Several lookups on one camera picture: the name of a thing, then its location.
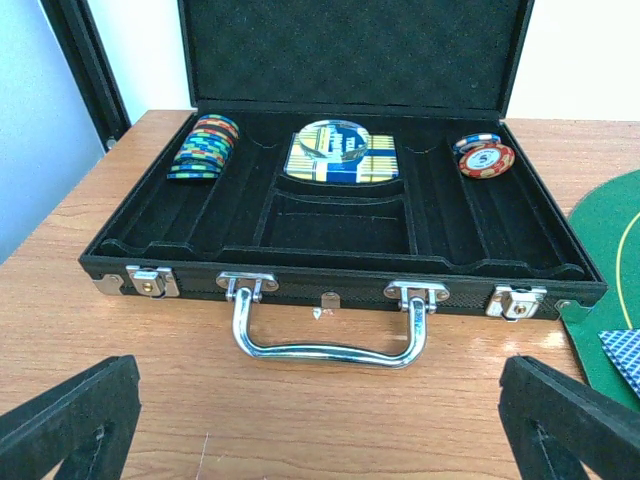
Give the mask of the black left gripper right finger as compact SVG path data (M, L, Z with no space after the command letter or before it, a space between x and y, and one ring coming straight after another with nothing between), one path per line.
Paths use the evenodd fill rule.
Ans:
M523 479L639 477L639 414L531 356L512 356L498 410Z

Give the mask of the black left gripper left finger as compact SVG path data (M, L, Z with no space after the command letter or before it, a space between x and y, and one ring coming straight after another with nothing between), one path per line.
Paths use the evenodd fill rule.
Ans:
M1 477L119 479L141 410L132 355L108 357L1 416Z

